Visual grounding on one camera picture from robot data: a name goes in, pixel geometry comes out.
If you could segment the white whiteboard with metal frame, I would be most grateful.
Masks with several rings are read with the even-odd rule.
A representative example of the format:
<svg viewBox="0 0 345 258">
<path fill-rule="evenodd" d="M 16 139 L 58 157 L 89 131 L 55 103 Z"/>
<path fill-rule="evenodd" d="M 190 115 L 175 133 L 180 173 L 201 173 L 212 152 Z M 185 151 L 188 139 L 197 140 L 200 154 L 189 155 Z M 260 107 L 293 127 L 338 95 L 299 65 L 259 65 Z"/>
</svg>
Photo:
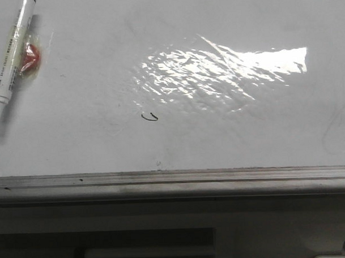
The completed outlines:
<svg viewBox="0 0 345 258">
<path fill-rule="evenodd" d="M 345 0 L 36 0 L 0 205 L 345 193 Z"/>
</svg>

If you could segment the white marker with red tape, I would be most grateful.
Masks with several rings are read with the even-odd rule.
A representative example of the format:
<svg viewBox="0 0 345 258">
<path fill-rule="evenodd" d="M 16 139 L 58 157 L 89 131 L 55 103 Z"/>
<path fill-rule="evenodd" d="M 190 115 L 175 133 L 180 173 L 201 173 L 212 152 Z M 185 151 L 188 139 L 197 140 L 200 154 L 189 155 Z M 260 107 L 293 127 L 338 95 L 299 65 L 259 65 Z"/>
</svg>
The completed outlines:
<svg viewBox="0 0 345 258">
<path fill-rule="evenodd" d="M 12 97 L 12 89 L 22 63 L 27 38 L 37 0 L 19 0 L 14 22 L 8 33 L 0 66 L 0 118 Z"/>
</svg>

